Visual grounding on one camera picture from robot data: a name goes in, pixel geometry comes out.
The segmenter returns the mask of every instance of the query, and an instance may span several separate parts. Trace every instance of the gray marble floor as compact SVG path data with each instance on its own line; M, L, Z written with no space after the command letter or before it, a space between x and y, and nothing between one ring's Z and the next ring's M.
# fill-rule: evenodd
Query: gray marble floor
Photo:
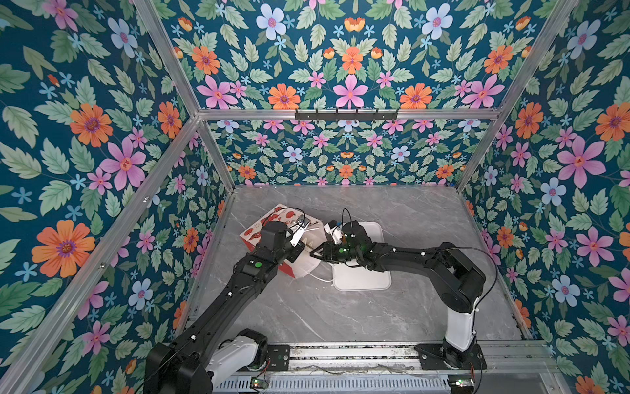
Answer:
M241 188L229 212L210 280L200 295L203 311L226 285L232 266L248 249L239 234L278 203L300 207L324 222L341 218L346 207L352 218L376 221L385 242L406 247L457 246L483 248L461 196L447 187L264 187ZM486 274L487 290L495 277L488 258L475 250L463 252ZM314 274L330 278L320 264ZM479 339L521 339L520 330L500 286L480 306ZM264 333L270 342L337 342L441 340L446 307L427 278L392 272L383 291L342 292L311 276L293 279L281 272L236 320L226 334L244 328Z

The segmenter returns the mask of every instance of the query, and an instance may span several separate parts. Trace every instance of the red and white box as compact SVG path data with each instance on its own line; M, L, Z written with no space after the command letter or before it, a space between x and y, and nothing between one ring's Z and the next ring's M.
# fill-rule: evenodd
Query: red and white box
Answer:
M262 217L260 217L260 219L249 228L243 231L240 237L243 242L245 242L245 245L249 248L249 250L252 251L256 248L256 245L260 241L260 229L262 228L263 221L267 218L267 216L269 216L267 219L268 222L282 221L286 223L288 227L291 227L295 225L295 222L301 214L302 213L297 209L288 208L286 205L278 204L272 210L262 215ZM311 257L310 251L322 244L322 242L326 241L326 235L324 233L324 226L322 222L309 215L306 215L306 217L311 222L306 228L307 231L302 236L301 241L304 242L307 247L302 251L302 253L300 253L295 262L284 260L284 262L278 267L279 270L296 279L308 275L310 271L318 266L320 261Z

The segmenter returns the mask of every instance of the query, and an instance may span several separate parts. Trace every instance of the aluminum frame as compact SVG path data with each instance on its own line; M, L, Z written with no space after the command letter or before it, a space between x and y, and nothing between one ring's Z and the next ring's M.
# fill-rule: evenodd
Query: aluminum frame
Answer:
M529 80L534 76L534 73L540 66L542 58L547 54L551 44L564 26L565 21L569 18L573 8L575 8L579 2L580 0L557 1L549 18L543 25L541 32L538 34L536 41L532 45L532 51L529 56L527 56L516 78L512 81L510 88L503 97L499 105L499 117L490 123L470 160L466 163L466 169L455 186L460 193L464 192L464 188L470 181L473 173L477 171L481 160L495 140L496 134L501 130L503 124L505 124L512 108L518 103L518 99L523 94L527 83L529 83Z
M125 237L133 230L147 207L147 201L158 191L172 170L175 161L179 159L180 153L197 130L199 122L199 119L194 117L181 128L149 176L135 191L134 198L118 215L83 267L39 324L35 335L4 373L0 380L0 393L23 394L27 391L32 379L42 370L49 355L76 318L81 305L92 294Z

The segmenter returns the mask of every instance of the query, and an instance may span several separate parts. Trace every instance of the pink flower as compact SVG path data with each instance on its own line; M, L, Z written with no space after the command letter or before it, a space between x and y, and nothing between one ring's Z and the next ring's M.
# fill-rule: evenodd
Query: pink flower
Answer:
M620 303L624 302L628 299L628 297L630 297L630 270L627 268L622 269L621 277L623 278L623 280L616 276L611 276L608 278L610 284L618 289L621 289L617 290L612 296L615 301Z
M135 244L136 248L142 248L142 254L147 253L147 249L148 250L153 250L153 241L156 240L156 237L154 237L153 235L151 235L150 231L147 231L146 233L140 233L140 242L138 242L137 244Z
M181 177L181 174L177 178L173 178L173 180L175 181L175 190L179 194L186 190L186 180Z
M92 326L92 332L86 332L81 339L85 342L83 347L83 355L85 356L89 351L94 354L98 354L101 351L101 344L110 341L110 334L107 334L107 330L110 329L110 324L105 323L101 327L101 322L95 322Z
M556 142L560 143L560 149L564 149L564 146L567 145L569 148L573 145L573 140L578 135L573 132L573 128L569 127L568 129L560 129L560 136L556 138Z
M403 131L403 125L407 123L406 119L386 120L383 130L388 130L389 135L393 135L397 131Z
M512 126L507 127L505 124L501 126L501 131L496 133L496 147L501 147L501 150L504 151L505 148L507 148L507 145L514 141L510 135L511 133Z
M260 145L264 148L265 146L267 146L268 143L269 140L267 139L267 135L262 135L258 133L258 135L256 136L256 145Z
M524 144L520 144L520 142L516 143L516 149L512 151L512 153L510 153L510 156L514 158L514 160L512 161L512 165L514 167L516 167L517 165L524 167L525 166L525 159L529 159L530 157L532 157L532 154L529 153L527 151L527 148L529 148L529 142L526 142Z
M547 241L549 241L549 245L547 246L549 249L556 249L556 253L560 254L562 253L562 247L567 247L569 244L563 240L564 238L564 231L560 231L559 233L554 230L551 229L551 235L546 235L545 239Z
M124 248L123 246L127 246L129 244L129 241L131 241L131 237L128 236L125 241L122 243L122 245L120 245L120 249L118 249L118 253L116 253L116 255L114 256L114 258L112 259L112 261L110 262L110 265L112 267L116 267L116 264L118 264L118 256L122 257L122 258L127 258L129 257L129 251L127 250L127 248Z
M116 190L124 189L127 186L127 179L131 186L140 186L144 180L144 171L138 166L144 163L147 156L142 152L134 153L134 143L127 137L122 140L122 151L112 142L107 144L107 149L116 160L103 160L101 168L110 174L118 173L114 178Z
M516 278L518 277L518 272L514 270L514 268L508 268L508 273L505 274L505 277L510 280L510 283L516 282Z
M55 17L55 22L57 22L57 26L60 29L65 29L67 25L75 32L78 32L77 25L73 19L78 18L79 14L70 7L66 8L66 4L66 0L48 0L42 4L42 8Z
M92 307L94 308L103 307L103 297L99 296L99 294L105 291L105 289L107 288L107 285L109 285L108 281L102 281L96 285L94 290L92 290L92 295L88 298L87 301L85 301L85 303L82 305L81 309L79 310L79 313L77 314L77 317L79 318L79 320L83 320L85 316L88 315L90 304L92 304Z
M510 183L512 184L512 186L510 186L510 190L514 190L516 193L518 193L519 191L523 190L524 186L523 186L523 180L525 178L520 177L518 174L514 175L514 178L510 179Z
M265 130L272 130L272 133L276 134L278 130L284 130L284 125L282 124L282 119L278 120L266 120L263 125Z
M626 318L623 315L620 315L617 319L619 319L619 321L612 317L608 318L608 324L612 325L612 327L608 329L608 333L613 337L618 337L619 344L625 347L630 340L630 327L627 326Z
M380 73L379 79L376 80L376 83L381 84L381 89L385 86L392 86L392 81L394 81L394 77L392 77L391 71Z
M433 134L429 134L428 138L427 138L427 143L429 144L429 146L433 145L433 144L439 144L440 140L443 139L444 137L442 137L440 135L439 131L436 131Z
M494 261L496 265L501 265L501 259L499 258L499 256L496 255L497 253L501 251L501 245L499 244L494 245L492 243L492 237L490 236L490 234L488 234L488 237L485 239L486 239L486 246L488 247L488 253L490 253L490 255L492 256L492 261Z
M419 132L424 133L426 129L433 128L433 119L414 119L415 123L412 129L418 129Z
M492 74L483 85L479 81L473 82L471 88L473 93L464 97L462 103L472 103L471 108L479 108L481 104L484 107L492 107L492 104L495 103L495 99L492 96L501 93L505 89L503 85L494 86L495 83L496 74Z
M313 86L317 86L318 88L321 88L321 84L326 83L326 80L324 79L324 73L317 73L317 71L313 71L313 75L309 76L309 81L311 82L311 87Z
M182 151L180 153L180 157L177 160L175 160L175 164L173 164L173 168L177 168L179 166L183 166L185 157L186 157L186 153L184 153L184 151Z
M619 173L621 177L625 178L623 181L619 182L620 187L628 187L630 186L630 171L621 171Z
M217 81L214 80L213 77L206 75L205 83L208 86L197 86L197 91L203 94L204 96L209 96L205 99L205 105L208 108L214 108L219 105L219 108L222 110L227 110L229 107L228 104L234 105L237 104L238 101L234 98L234 96L230 96L227 93L230 92L230 84L227 82L221 82L219 87L217 87Z
M235 93L236 98L247 97L245 89L247 89L247 86L241 86L240 81L230 82L230 93Z
M589 255L588 261L593 267L597 267L599 265L600 257L606 261L613 261L615 259L609 250L604 249L605 247L612 245L612 237L605 235L598 239L598 236L599 233L595 227L588 229L588 238L584 234L577 234L575 236L579 243L586 245L578 248L578 255Z
M325 2L326 0L309 0L309 7L311 7L312 9L315 9L315 7L317 6L317 3L324 4Z
M313 130L315 128L314 124L311 124L310 120L291 120L291 123L293 123L294 126L293 127L293 132L302 132L302 134L306 135L309 133L309 130Z
M464 95L471 91L472 82L466 82L464 79L461 84L455 86L455 96L464 97Z
M134 148L140 147L140 149L144 149L144 144L148 141L144 137L144 130L140 129L140 131L138 131L138 129L134 127L131 131L132 133L127 137L134 143Z
M324 137L324 133L319 133L319 136L313 136L313 146L317 146L321 148L322 146L328 146L328 141L330 138Z
M350 74L346 77L346 87L344 88L342 85L337 85L333 88L335 93L340 95L335 103L336 107L343 107L348 104L348 109L352 107L354 104L356 107L363 106L363 99L359 96L362 96L367 91L366 85L357 86L357 77L354 74Z
M106 188L112 188L112 184L109 179L112 177L112 174L103 173L102 168L96 169L96 174L89 173L88 178L92 181L89 185L90 190L98 189L98 193L100 195L105 194Z
M558 175L559 179L569 179L575 173L573 177L573 183L578 188L583 188L587 183L587 172L592 175L599 175L606 172L606 167L601 161L591 160L598 156L604 150L604 141L597 141L591 144L586 151L584 147L586 142L584 138L578 136L573 140L573 154L562 151L558 153L558 161L562 164L568 164L560 170Z
M367 138L367 145L372 148L376 148L378 145L383 145L383 136L377 136L376 133L372 134L372 137Z

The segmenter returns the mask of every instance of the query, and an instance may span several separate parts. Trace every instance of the light blue flower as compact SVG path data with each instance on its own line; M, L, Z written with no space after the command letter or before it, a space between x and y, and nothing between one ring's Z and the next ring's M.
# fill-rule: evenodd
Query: light blue flower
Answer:
M72 74L64 74L63 72L59 73L61 76L61 81L59 81L62 85L68 85L68 88L71 88L76 82L72 80Z
M46 95L46 98L48 98L49 100L52 97L57 97L57 94L55 93L55 86L51 85L50 87L48 87L43 82L40 82L40 86L43 88L43 89L40 89L40 93L43 95Z
M105 386L109 386L113 380L114 380L114 371L107 371L105 373L105 379L101 380L101 384Z
M70 211L70 213L64 216L66 219L72 218L72 221L76 222L77 217L83 216L83 213L79 212L81 210L81 206L73 207L73 206L68 205L66 206L66 208L68 208L68 211Z
M11 196L16 197L18 199L18 204L22 205L24 204L24 201L31 202L31 199L29 198L31 194L33 194L33 192L27 192L26 189L20 187L20 192L13 192L11 193Z
M143 122L144 122L144 120L142 120L142 119L140 118L140 114L139 114L139 113L137 113L137 114L135 115L135 117L134 117L134 123L135 123L135 125L136 125L136 126L138 126L138 127L140 127L140 126L142 126L142 123L143 123Z
M114 292L112 291L110 293L109 296L105 297L105 307L109 307L109 306L113 306L114 305L114 300L116 300L118 297L114 295Z
M365 31L363 32L363 35L366 35L367 38L370 38L372 36L372 34L374 34L374 25L372 25L372 26L366 25L365 26Z
M203 30L204 27L205 26L200 25L199 22L195 22L194 29L197 31L197 33L199 33L199 34L203 33L204 32L204 30Z
M177 37L181 37L181 35L184 34L180 25L171 25L171 28L173 29L172 33L177 34Z
M503 25L503 31L506 33L510 33L513 28L514 28L513 21L510 21L509 23L506 23L505 25Z
M15 273L15 276L22 276L23 282L27 282L28 278L31 276L37 276L37 272L35 272L37 264L28 265L28 262L24 262L24 264L22 264L22 267L24 267L24 269L17 271Z
M287 47L287 39L278 36L276 42L273 43L275 46L280 47L280 49Z
M345 32L343 31L343 26L335 26L335 30L333 31L333 34L337 34L337 38L341 37L342 35L345 34Z
M75 179L70 179L70 183L75 185L74 188L76 190L80 190L82 187L85 187L86 179L81 175L77 174Z

